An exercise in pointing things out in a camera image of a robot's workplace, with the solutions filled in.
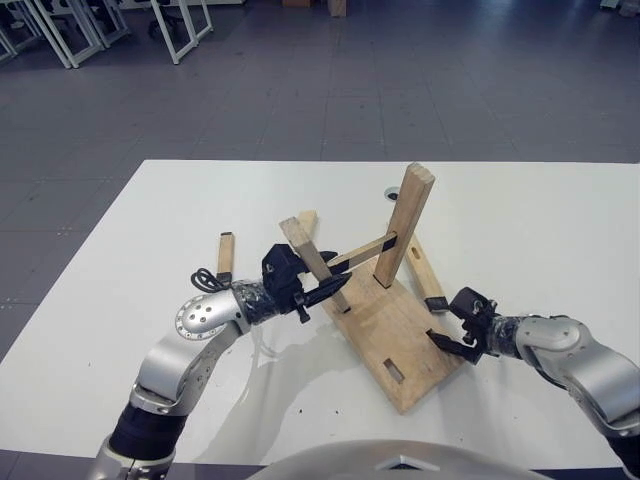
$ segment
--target floor tile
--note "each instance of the floor tile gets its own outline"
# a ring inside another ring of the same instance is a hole
[[[509,141],[502,126],[486,108],[438,108],[438,115],[451,143]]]
[[[188,159],[197,142],[175,142],[140,139],[112,172],[111,178],[129,180],[144,160]]]
[[[524,162],[640,163],[640,149],[620,145],[514,142]]]
[[[100,185],[99,180],[41,182],[0,222],[0,230],[59,230],[78,216]]]
[[[327,141],[322,146],[322,160],[327,162],[384,162],[382,143],[350,143]]]
[[[394,143],[385,145],[391,162],[446,162],[454,160],[445,142]]]
[[[324,136],[328,141],[381,142],[379,98],[329,98]]]
[[[258,144],[200,142],[191,153],[191,158],[200,160],[255,160]]]
[[[426,90],[389,91],[381,102],[386,143],[446,141],[440,117]]]
[[[0,232],[0,302],[14,301],[22,286],[53,250],[56,232]]]
[[[456,162],[516,162],[519,152],[511,143],[452,143],[451,159]]]
[[[36,186],[34,182],[0,182],[0,222],[27,198]]]
[[[108,178],[135,144],[135,139],[129,139],[94,140],[72,145],[70,151],[47,177],[52,179]]]
[[[93,230],[93,227],[100,221],[126,184],[127,180],[105,180],[67,228],[74,231],[90,232]]]
[[[37,305],[0,304],[0,325],[2,326],[0,362],[2,362],[20,332],[22,332],[36,308]],[[11,452],[0,450],[0,478],[4,479],[15,468],[15,462],[16,457]]]
[[[4,357],[5,350],[7,349],[4,348],[4,346],[0,346],[0,362]],[[0,480],[6,480],[9,478],[9,473],[11,473],[11,470],[13,470],[13,467],[18,460],[18,455],[18,452],[0,450]]]
[[[9,480],[85,478],[92,458],[21,453]]]
[[[284,142],[263,142],[258,146],[256,160],[319,161],[321,159],[321,135],[313,139],[293,139]]]
[[[87,238],[88,232],[59,233],[53,249],[38,265],[12,298],[17,303],[40,303]]]
[[[0,144],[0,181],[40,180],[49,175],[69,151],[65,143],[49,142],[34,132],[32,138]]]

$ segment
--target black cable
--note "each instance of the black cable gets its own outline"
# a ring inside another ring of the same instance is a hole
[[[196,272],[192,273],[191,283],[198,290],[202,290],[206,293],[216,293],[228,288],[225,287],[224,284],[206,268],[199,268]]]

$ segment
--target wood plank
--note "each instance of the wood plank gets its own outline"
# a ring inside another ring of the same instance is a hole
[[[387,233],[398,235],[396,246],[378,257],[374,276],[380,284],[387,288],[396,278],[396,273],[407,250],[413,230],[420,219],[435,177],[419,163],[412,163],[405,171],[398,200],[393,209]]]
[[[332,17],[347,16],[347,0],[328,0],[327,6]]]
[[[236,239],[233,233],[220,234],[220,246],[218,248],[218,273],[216,278],[223,284],[231,282],[233,276],[233,253]]]
[[[449,310],[447,297],[445,297],[440,282],[415,234],[411,236],[405,258],[413,279],[418,285],[420,298],[427,304],[429,311],[437,313]]]
[[[331,277],[329,267],[327,267],[327,264],[320,256],[320,252],[309,238],[307,232],[302,228],[297,218],[291,217],[280,222],[280,229],[318,281]],[[337,292],[331,298],[335,302],[338,311],[346,312],[349,310],[349,303],[341,292]]]
[[[346,272],[356,268],[363,262],[366,262],[370,258],[379,255],[381,252],[394,248],[396,243],[395,232],[387,233],[386,235],[373,240],[355,250],[351,250],[344,255],[338,255],[327,262],[327,266],[331,272],[336,273]]]
[[[313,237],[318,224],[318,212],[315,210],[304,210],[298,214],[298,221],[309,237]]]
[[[322,306],[400,413],[454,372],[463,360],[438,349],[426,332],[444,332],[437,319],[397,280],[383,288],[374,278],[374,260],[352,271],[341,292],[351,310]]]

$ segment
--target black office chair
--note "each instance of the black office chair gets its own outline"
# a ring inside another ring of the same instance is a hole
[[[136,3],[143,3],[143,2],[148,2],[149,0],[134,0],[134,1]],[[171,0],[158,0],[158,3],[160,4],[160,13],[162,14],[164,23],[166,23],[167,26],[169,27],[169,34],[177,37],[179,34],[178,25],[180,23],[184,23],[184,19],[173,16],[173,15],[169,15],[169,13],[167,12],[167,7],[171,3]],[[155,39],[157,37],[157,32],[159,29],[160,29],[160,23],[158,22],[158,20],[157,19],[152,20],[151,22],[149,22],[149,28],[147,28],[147,34],[151,38]]]

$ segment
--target white table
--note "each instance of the white table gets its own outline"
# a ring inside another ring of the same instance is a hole
[[[565,313],[640,361],[640,167],[429,163],[417,233],[447,295],[469,285],[508,314]],[[235,276],[256,278],[278,221],[316,208],[320,248],[385,231],[402,164],[147,161],[0,364],[0,449],[94,456],[142,358],[236,234]],[[404,267],[399,278],[407,279]],[[219,362],[177,461],[265,464],[328,442],[405,438],[527,468],[616,466],[565,392],[522,362],[467,365],[399,416],[319,307],[277,318]]]

